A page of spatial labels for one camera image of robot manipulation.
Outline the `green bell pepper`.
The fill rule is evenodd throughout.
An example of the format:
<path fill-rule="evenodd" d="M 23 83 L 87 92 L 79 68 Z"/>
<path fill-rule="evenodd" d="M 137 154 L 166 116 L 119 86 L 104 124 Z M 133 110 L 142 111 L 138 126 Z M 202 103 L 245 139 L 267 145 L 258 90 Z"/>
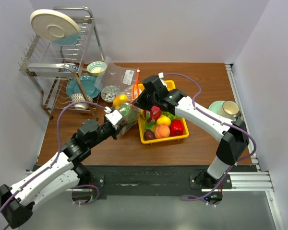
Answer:
<path fill-rule="evenodd" d="M 119 112 L 128 123 L 138 119 L 138 109 L 130 103 L 123 103 L 119 108 Z"/>

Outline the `orange zip top bag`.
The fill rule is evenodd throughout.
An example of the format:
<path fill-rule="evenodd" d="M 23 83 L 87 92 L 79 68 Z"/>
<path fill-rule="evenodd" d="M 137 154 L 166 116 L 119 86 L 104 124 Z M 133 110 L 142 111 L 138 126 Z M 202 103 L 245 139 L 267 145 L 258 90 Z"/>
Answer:
<path fill-rule="evenodd" d="M 114 97 L 112 108 L 118 110 L 124 120 L 122 121 L 118 136 L 123 136 L 131 127 L 138 123 L 140 112 L 142 111 L 132 102 L 142 93 L 138 83 L 119 91 Z"/>

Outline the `yellow lemon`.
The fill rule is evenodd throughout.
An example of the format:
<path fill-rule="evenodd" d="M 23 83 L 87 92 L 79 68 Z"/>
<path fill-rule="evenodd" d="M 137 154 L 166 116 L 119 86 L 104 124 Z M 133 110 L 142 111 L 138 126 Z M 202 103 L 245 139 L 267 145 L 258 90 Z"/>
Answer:
<path fill-rule="evenodd" d="M 114 108 L 120 107 L 122 104 L 128 102 L 128 100 L 129 100 L 129 98 L 128 98 L 127 95 L 125 95 L 125 94 L 120 94 L 120 95 L 118 95 L 118 96 L 114 99 L 112 106 L 113 106 Z"/>

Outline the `yellow plastic tray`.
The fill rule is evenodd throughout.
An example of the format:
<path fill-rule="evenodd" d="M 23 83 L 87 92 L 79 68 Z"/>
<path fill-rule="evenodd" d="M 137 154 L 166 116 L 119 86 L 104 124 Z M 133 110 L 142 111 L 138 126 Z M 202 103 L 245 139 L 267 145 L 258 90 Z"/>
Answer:
<path fill-rule="evenodd" d="M 169 91 L 173 90 L 176 88 L 175 86 L 175 82 L 172 81 L 172 80 L 166 80 L 165 83 L 167 84 L 167 89 Z M 144 86 L 143 84 L 139 84 L 139 89 L 141 89 L 142 91 L 144 90 Z M 161 143 L 161 142 L 167 142 L 167 141 L 179 141 L 181 139 L 185 139 L 189 136 L 189 130 L 188 130 L 188 127 L 187 127 L 187 124 L 186 124 L 186 120 L 185 118 L 182 118 L 180 117 L 179 120 L 181 121 L 181 123 L 183 124 L 184 126 L 184 129 L 183 129 L 183 135 L 180 135 L 180 136 L 169 136 L 167 138 L 160 138 L 160 139 L 153 139 L 153 140 L 145 140 L 144 139 L 144 132 L 146 131 L 145 129 L 145 120 L 140 116 L 139 119 L 138 119 L 138 126 L 139 126 L 139 133 L 140 133 L 140 139 L 141 139 L 141 142 L 142 144 L 155 144 L 155 143 Z M 155 131 L 155 128 L 156 128 L 156 125 L 154 124 L 152 126 L 152 129 L 151 131 Z"/>

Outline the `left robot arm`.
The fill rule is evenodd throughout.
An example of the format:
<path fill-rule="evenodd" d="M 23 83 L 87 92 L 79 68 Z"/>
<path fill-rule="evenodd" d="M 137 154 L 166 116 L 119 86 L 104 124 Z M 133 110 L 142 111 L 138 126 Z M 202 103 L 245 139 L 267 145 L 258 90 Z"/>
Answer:
<path fill-rule="evenodd" d="M 59 151 L 47 163 L 11 186 L 1 185 L 0 214 L 8 227 L 20 227 L 35 209 L 61 192 L 87 187 L 90 176 L 82 161 L 102 141 L 109 137 L 117 139 L 126 124 L 123 120 L 114 122 L 108 118 L 102 125 L 94 119 L 85 120 L 65 145 L 59 144 Z"/>

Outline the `small yellow fruit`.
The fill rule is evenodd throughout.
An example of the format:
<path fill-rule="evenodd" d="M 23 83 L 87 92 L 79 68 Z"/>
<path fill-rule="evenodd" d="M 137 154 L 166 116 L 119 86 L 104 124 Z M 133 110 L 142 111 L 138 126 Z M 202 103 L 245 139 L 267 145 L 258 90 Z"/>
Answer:
<path fill-rule="evenodd" d="M 171 119 L 165 115 L 161 115 L 157 121 L 156 121 L 156 125 L 160 126 L 160 125 L 165 125 L 167 127 L 170 127 L 171 125 Z"/>

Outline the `green grapes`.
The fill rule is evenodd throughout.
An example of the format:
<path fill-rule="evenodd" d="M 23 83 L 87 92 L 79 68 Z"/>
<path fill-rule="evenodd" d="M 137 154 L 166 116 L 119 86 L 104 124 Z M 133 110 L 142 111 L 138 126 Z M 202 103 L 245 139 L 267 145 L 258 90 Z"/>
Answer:
<path fill-rule="evenodd" d="M 180 119 L 179 116 L 173 115 L 173 114 L 171 114 L 170 112 L 165 112 L 165 111 L 163 111 L 163 112 L 162 112 L 162 115 L 165 115 L 165 116 L 168 117 L 170 120 L 178 120 L 178 119 Z"/>

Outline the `dark purple plum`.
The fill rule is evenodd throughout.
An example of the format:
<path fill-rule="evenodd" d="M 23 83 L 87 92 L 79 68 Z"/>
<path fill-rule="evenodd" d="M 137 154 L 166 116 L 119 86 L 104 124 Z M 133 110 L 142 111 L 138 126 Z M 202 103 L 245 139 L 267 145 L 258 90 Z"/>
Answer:
<path fill-rule="evenodd" d="M 155 134 L 153 131 L 151 130 L 146 130 L 144 132 L 144 140 L 145 141 L 149 141 L 149 140 L 154 140 L 156 137 L 155 137 Z"/>

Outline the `red bell pepper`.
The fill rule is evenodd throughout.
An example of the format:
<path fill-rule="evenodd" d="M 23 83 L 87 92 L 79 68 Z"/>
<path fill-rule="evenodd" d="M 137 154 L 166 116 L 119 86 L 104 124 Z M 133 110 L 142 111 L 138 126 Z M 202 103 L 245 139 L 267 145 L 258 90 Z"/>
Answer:
<path fill-rule="evenodd" d="M 170 135 L 173 137 L 181 136 L 184 132 L 183 123 L 180 120 L 173 120 L 170 127 Z"/>

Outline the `teal scalloped plate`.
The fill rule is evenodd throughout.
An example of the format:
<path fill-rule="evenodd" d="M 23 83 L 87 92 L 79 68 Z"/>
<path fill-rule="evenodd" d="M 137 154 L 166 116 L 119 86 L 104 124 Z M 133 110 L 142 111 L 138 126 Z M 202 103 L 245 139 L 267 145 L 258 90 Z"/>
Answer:
<path fill-rule="evenodd" d="M 95 86 L 95 82 L 97 79 L 96 76 L 91 74 L 82 74 L 79 79 L 84 91 L 89 97 L 95 98 L 99 95 L 100 90 Z M 71 79 L 67 83 L 66 93 L 69 98 L 72 98 L 73 94 L 81 93 L 76 79 Z"/>

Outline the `teal striped small bowl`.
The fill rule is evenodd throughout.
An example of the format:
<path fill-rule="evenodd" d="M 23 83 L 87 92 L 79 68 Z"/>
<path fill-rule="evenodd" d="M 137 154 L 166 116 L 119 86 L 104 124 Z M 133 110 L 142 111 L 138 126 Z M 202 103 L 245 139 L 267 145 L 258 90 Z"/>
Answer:
<path fill-rule="evenodd" d="M 105 62 L 102 61 L 96 61 L 96 62 L 92 62 L 90 63 L 86 70 L 88 73 L 97 76 L 99 73 L 104 72 L 107 69 L 107 64 Z"/>

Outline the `green saucer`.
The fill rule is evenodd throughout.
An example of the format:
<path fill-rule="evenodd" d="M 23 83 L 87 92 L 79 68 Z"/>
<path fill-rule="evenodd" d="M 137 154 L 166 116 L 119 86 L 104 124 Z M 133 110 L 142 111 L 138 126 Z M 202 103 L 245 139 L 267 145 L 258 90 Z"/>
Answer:
<path fill-rule="evenodd" d="M 218 115 L 224 102 L 225 101 L 215 101 L 209 105 L 208 110 Z"/>

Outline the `cream mug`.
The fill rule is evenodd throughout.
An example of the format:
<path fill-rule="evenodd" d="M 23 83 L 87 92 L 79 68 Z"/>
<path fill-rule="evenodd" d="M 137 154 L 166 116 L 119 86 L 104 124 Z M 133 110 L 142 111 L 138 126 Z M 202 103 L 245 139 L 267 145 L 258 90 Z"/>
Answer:
<path fill-rule="evenodd" d="M 218 114 L 228 119 L 235 119 L 240 116 L 240 108 L 234 101 L 224 101 Z"/>

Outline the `beige and teal plate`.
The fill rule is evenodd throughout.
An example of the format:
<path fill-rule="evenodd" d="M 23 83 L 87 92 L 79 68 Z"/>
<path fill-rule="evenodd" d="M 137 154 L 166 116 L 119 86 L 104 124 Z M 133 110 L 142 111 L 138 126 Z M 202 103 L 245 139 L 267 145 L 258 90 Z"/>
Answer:
<path fill-rule="evenodd" d="M 58 46 L 73 46 L 81 34 L 78 24 L 66 14 L 49 9 L 32 12 L 30 23 L 35 33 Z"/>

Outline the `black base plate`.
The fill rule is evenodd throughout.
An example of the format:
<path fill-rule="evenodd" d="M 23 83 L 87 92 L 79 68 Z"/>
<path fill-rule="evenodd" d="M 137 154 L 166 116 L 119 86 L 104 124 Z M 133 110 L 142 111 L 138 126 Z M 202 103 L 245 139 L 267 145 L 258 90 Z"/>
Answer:
<path fill-rule="evenodd" d="M 80 185 L 92 183 L 108 196 L 202 196 L 214 187 L 199 181 L 206 165 L 80 165 Z"/>

